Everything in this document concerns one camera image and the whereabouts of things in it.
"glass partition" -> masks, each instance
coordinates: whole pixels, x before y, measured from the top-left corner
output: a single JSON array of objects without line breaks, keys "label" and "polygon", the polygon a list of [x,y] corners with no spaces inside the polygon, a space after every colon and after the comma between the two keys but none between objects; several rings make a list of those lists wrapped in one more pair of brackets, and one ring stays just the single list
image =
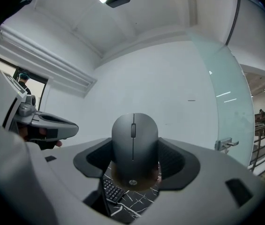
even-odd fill
[{"label": "glass partition", "polygon": [[239,142],[223,152],[248,166],[254,140],[254,111],[251,93],[240,64],[230,49],[194,31],[188,35],[210,74],[218,106],[218,140]]}]

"ceiling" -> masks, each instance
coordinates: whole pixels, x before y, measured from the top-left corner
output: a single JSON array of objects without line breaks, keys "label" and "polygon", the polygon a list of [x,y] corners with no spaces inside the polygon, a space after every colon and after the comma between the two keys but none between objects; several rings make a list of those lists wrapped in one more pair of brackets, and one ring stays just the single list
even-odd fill
[{"label": "ceiling", "polygon": [[265,77],[255,73],[245,73],[251,95],[256,96],[265,91]]},{"label": "ceiling", "polygon": [[117,8],[99,0],[34,0],[33,6],[101,58],[148,31],[174,25],[185,29],[197,23],[196,0],[131,0]]}]

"keyboard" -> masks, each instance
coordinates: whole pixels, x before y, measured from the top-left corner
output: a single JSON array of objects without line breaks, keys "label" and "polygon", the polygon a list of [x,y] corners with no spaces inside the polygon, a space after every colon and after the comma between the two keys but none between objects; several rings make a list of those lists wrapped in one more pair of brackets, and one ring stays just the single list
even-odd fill
[{"label": "keyboard", "polygon": [[111,203],[118,203],[125,193],[123,189],[114,185],[111,180],[103,179],[103,188],[106,199]]}]

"hand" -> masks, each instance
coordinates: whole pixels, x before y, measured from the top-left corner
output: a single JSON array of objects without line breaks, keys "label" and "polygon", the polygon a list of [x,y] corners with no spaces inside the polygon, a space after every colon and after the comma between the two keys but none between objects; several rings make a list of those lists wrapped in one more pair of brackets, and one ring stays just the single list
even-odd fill
[{"label": "hand", "polygon": [[[39,129],[39,134],[46,135],[47,134],[47,129],[40,128]],[[25,142],[27,142],[28,127],[19,128],[19,135],[25,140]],[[62,146],[62,142],[61,141],[57,141],[55,146],[61,147]]]}]

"computer mouse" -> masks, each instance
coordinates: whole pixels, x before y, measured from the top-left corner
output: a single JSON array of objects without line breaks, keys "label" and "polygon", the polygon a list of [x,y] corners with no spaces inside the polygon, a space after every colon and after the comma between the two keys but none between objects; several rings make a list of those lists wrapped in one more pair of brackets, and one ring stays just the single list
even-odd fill
[{"label": "computer mouse", "polygon": [[121,183],[132,188],[158,164],[158,128],[155,121],[143,113],[119,117],[112,128],[114,162]]}]

